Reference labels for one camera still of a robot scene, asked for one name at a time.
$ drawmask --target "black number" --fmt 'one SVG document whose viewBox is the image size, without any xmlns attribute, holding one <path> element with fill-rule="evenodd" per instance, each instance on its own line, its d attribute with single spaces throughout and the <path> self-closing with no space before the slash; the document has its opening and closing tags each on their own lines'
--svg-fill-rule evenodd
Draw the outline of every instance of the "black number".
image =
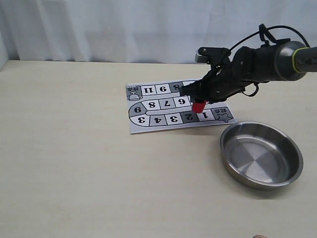
<svg viewBox="0 0 317 238">
<path fill-rule="evenodd" d="M 185 116 L 186 116 L 187 120 L 192 120 L 193 119 L 192 114 L 185 114 Z"/>
<path fill-rule="evenodd" d="M 145 123 L 145 120 L 144 120 L 145 118 L 138 118 L 138 120 L 139 120 L 139 123 Z"/>
<path fill-rule="evenodd" d="M 162 119 L 154 118 L 154 120 L 155 120 L 156 123 L 159 123 Z"/>
<path fill-rule="evenodd" d="M 137 107 L 137 108 L 134 109 L 134 111 L 135 111 L 136 113 L 139 113 L 139 112 L 141 111 L 141 108 Z"/>
<path fill-rule="evenodd" d="M 171 120 L 172 122 L 177 122 L 177 117 L 175 117 L 175 116 L 170 117 L 170 120 Z"/>
<path fill-rule="evenodd" d="M 178 102 L 180 103 L 180 104 L 185 104 L 185 100 L 184 99 L 178 99 Z"/>
<path fill-rule="evenodd" d="M 150 102 L 149 106 L 150 106 L 150 108 L 155 108 L 155 102 Z"/>
<path fill-rule="evenodd" d="M 145 91 L 146 93 L 149 93 L 149 91 L 150 91 L 150 93 L 153 93 L 152 88 L 145 88 L 144 91 Z"/>
</svg>

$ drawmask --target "stainless steel bowl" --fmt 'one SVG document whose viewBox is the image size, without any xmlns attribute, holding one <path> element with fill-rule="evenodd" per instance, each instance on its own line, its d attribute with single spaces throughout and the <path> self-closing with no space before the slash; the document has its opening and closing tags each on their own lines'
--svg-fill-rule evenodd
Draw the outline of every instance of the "stainless steel bowl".
<svg viewBox="0 0 317 238">
<path fill-rule="evenodd" d="M 294 182 L 303 170 L 303 157 L 294 141 L 261 122 L 230 125 L 221 135 L 220 147 L 228 172 L 249 187 L 283 187 Z"/>
</svg>

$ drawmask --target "bowl rim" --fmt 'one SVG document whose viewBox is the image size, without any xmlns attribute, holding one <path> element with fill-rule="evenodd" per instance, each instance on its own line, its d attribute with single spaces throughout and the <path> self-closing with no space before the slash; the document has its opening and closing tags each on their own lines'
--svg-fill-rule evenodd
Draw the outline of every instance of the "bowl rim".
<svg viewBox="0 0 317 238">
<path fill-rule="evenodd" d="M 224 138 L 225 136 L 228 134 L 228 132 L 230 130 L 232 130 L 233 128 L 240 126 L 242 124 L 257 124 L 257 125 L 262 125 L 265 127 L 270 127 L 271 129 L 275 130 L 276 132 L 278 132 L 279 134 L 281 134 L 283 137 L 285 137 L 287 140 L 289 140 L 292 144 L 292 146 L 294 147 L 294 149 L 296 150 L 297 153 L 297 157 L 299 160 L 299 165 L 297 168 L 296 173 L 289 178 L 286 181 L 283 182 L 276 182 L 276 183 L 270 183 L 270 182 L 262 182 L 262 181 L 258 181 L 254 178 L 251 178 L 249 176 L 244 175 L 243 173 L 241 173 L 240 171 L 237 170 L 237 168 L 235 166 L 233 166 L 228 159 L 225 156 L 225 149 L 224 149 Z M 231 170 L 233 170 L 237 175 L 249 180 L 252 183 L 256 183 L 262 186 L 267 186 L 267 187 L 282 187 L 282 186 L 286 186 L 291 184 L 292 182 L 294 182 L 295 180 L 298 179 L 298 177 L 301 175 L 303 168 L 304 168 L 304 160 L 303 160 L 303 155 L 298 147 L 298 145 L 295 143 L 295 141 L 288 136 L 285 132 L 283 132 L 282 130 L 276 128 L 275 126 L 272 126 L 270 124 L 264 123 L 264 122 L 260 122 L 260 121 L 254 121 L 254 120 L 245 120 L 245 121 L 238 121 L 234 124 L 231 124 L 230 126 L 228 126 L 221 134 L 220 137 L 220 149 L 221 149 L 221 153 L 222 153 L 222 157 L 224 158 L 224 161 L 226 162 L 226 164 L 231 168 Z"/>
</svg>

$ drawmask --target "beige table surface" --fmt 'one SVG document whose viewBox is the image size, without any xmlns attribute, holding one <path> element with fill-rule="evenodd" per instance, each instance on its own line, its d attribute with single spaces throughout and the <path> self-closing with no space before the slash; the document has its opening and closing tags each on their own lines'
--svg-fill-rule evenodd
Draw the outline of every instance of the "beige table surface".
<svg viewBox="0 0 317 238">
<path fill-rule="evenodd" d="M 317 74 L 228 100 L 239 121 L 269 123 L 300 147 L 303 173 L 281 191 L 230 177 L 226 126 L 129 134 L 126 83 L 208 69 L 10 61 L 0 71 L 0 238 L 315 237 Z"/>
</svg>

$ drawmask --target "white curtain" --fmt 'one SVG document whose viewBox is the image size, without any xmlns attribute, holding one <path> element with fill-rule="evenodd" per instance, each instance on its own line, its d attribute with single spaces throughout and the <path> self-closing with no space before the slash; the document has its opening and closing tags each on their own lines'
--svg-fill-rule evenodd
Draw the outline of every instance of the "white curtain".
<svg viewBox="0 0 317 238">
<path fill-rule="evenodd" d="M 316 0 L 0 0 L 0 32 L 10 59 L 194 63 L 197 48 L 230 48 L 261 23 L 317 46 L 316 9 Z"/>
</svg>

